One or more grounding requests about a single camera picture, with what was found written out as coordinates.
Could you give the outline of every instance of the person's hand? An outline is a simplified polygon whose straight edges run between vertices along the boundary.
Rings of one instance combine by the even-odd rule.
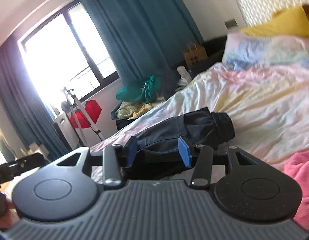
[[[17,213],[13,210],[15,207],[11,199],[6,198],[6,208],[6,214],[0,218],[0,228],[2,229],[11,228],[20,220]]]

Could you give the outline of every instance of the yellow cushion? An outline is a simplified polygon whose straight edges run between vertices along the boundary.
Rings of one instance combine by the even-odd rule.
[[[302,6],[283,9],[264,24],[247,27],[240,32],[249,36],[293,35],[309,37],[309,20]]]

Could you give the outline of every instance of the black window frame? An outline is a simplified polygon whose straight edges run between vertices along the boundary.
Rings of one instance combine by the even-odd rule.
[[[41,23],[38,27],[36,27],[29,35],[27,35],[27,37],[25,37],[22,41],[21,41],[21,45],[24,49],[24,52],[27,52],[26,49],[26,42],[31,39],[39,30],[41,30],[43,27],[45,27],[49,22],[51,22],[53,19],[55,19],[56,17],[58,17],[59,15],[63,15],[65,18],[65,21],[67,22],[77,44],[79,45],[84,57],[86,58],[87,62],[88,62],[88,67],[90,67],[91,71],[93,72],[93,74],[96,76],[96,79],[99,81],[100,86],[98,86],[97,88],[95,88],[93,91],[91,91],[90,93],[88,93],[87,95],[83,96],[80,101],[83,102],[85,100],[87,100],[88,98],[90,98],[91,96],[95,95],[96,93],[98,93],[100,90],[102,90],[103,88],[105,88],[106,86],[110,85],[112,82],[116,81],[119,78],[119,75],[116,72],[110,74],[107,77],[103,77],[101,72],[99,71],[96,63],[92,60],[92,58],[89,56],[89,53],[87,52],[85,46],[83,45],[83,43],[81,42],[72,22],[71,22],[71,18],[69,15],[69,10],[71,10],[72,8],[74,8],[75,6],[77,6],[78,4],[80,4],[81,1],[80,0],[74,0],[73,2],[69,3],[68,5],[64,6],[61,10],[57,11],[55,14],[53,14],[52,16],[50,16],[48,19],[46,19],[43,23]]]

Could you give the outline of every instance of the curtain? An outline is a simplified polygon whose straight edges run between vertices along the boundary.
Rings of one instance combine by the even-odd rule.
[[[81,0],[125,84],[162,75],[202,36],[182,0]]]
[[[56,132],[53,120],[30,80],[13,36],[0,47],[0,99],[27,149],[33,142],[42,143],[49,151],[49,160],[56,160],[71,151]]]

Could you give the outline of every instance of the pink blanket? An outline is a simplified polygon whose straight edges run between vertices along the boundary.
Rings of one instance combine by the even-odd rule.
[[[302,190],[302,201],[294,220],[309,231],[309,150],[296,152],[286,163],[284,173],[295,179]]]

